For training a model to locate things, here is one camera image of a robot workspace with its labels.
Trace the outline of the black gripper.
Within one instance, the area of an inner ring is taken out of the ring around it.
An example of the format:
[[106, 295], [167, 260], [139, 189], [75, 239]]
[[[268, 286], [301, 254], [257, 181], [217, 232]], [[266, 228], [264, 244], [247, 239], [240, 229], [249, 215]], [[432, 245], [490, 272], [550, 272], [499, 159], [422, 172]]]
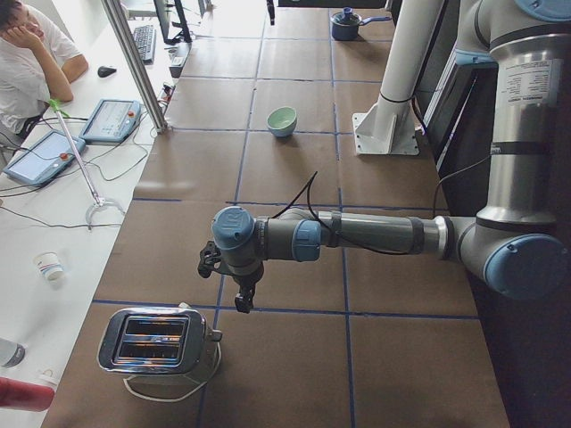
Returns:
[[263, 262], [255, 255], [250, 258], [231, 255], [219, 249], [214, 241], [208, 241], [200, 251], [197, 271], [202, 278], [208, 278], [212, 272], [231, 276], [239, 286], [236, 310], [247, 313], [253, 309], [256, 284], [264, 273]]

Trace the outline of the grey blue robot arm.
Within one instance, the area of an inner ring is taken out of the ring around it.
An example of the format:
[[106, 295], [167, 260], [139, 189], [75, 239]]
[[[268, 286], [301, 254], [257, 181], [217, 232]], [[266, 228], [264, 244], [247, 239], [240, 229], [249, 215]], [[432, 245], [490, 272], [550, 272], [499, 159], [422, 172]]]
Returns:
[[[393, 28], [336, 42], [324, 10], [283, 11], [259, 43], [253, 111], [231, 194], [253, 214], [272, 215], [296, 198], [314, 210], [431, 218], [447, 211], [433, 155], [358, 155], [351, 111], [373, 100]], [[532, 300], [489, 289], [460, 264], [433, 254], [386, 255], [323, 247], [316, 261], [273, 260], [257, 284], [258, 312], [339, 317], [473, 319], [501, 309], [550, 305], [566, 287]]]

